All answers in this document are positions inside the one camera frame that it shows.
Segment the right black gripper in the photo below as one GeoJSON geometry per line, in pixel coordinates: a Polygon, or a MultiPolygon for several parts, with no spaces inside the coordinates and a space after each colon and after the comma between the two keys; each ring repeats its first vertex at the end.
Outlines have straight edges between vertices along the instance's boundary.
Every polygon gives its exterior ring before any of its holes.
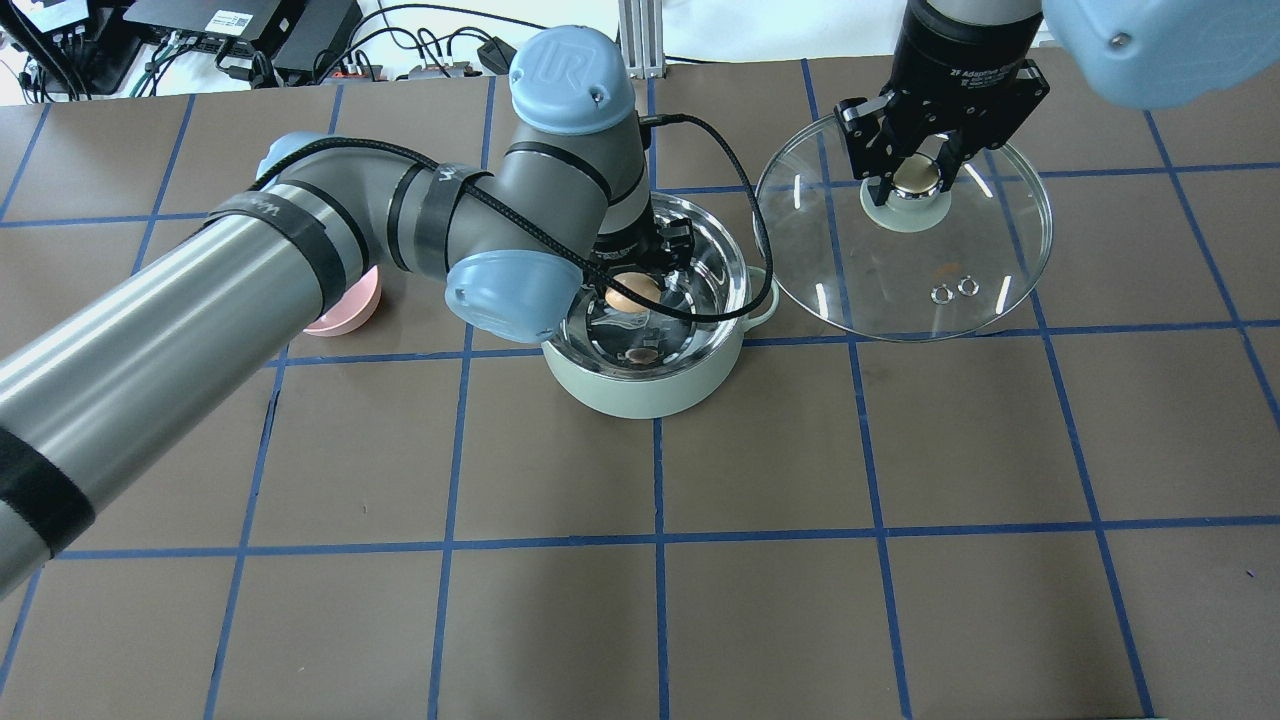
{"type": "Polygon", "coordinates": [[[980,150],[1001,149],[1048,96],[1028,59],[1044,19],[1039,1],[909,1],[890,78],[876,97],[835,108],[854,177],[874,208],[888,202],[906,160],[945,135],[940,192],[980,150]]]}

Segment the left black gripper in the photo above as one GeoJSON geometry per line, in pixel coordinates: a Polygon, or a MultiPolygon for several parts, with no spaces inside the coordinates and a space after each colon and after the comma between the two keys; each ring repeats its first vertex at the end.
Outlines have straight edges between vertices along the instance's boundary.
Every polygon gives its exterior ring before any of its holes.
{"type": "Polygon", "coordinates": [[[692,222],[684,215],[667,217],[646,201],[637,218],[620,231],[599,234],[590,259],[605,269],[588,269],[589,287],[602,305],[609,301],[609,272],[662,274],[660,301],[690,301],[690,263],[695,245],[692,222]]]}

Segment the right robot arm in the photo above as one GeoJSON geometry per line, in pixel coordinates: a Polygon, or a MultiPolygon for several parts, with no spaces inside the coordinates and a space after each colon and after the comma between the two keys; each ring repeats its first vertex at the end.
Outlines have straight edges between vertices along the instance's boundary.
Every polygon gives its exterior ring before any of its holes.
{"type": "Polygon", "coordinates": [[[1188,104],[1279,58],[1275,1],[910,1],[879,95],[833,110],[874,206],[931,136],[946,138],[934,159],[941,193],[963,163],[1012,138],[1050,94],[1028,56],[1041,27],[1097,95],[1132,109],[1188,104]]]}

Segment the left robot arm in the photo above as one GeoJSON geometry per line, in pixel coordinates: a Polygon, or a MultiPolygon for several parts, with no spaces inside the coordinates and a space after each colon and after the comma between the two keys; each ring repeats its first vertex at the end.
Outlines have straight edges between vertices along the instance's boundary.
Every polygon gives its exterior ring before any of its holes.
{"type": "Polygon", "coordinates": [[[4,593],[378,263],[443,281],[480,331],[557,332],[594,246],[652,215],[636,95],[620,47],[582,26],[535,35],[508,81],[498,170],[282,137],[189,238],[3,361],[4,593]]]}

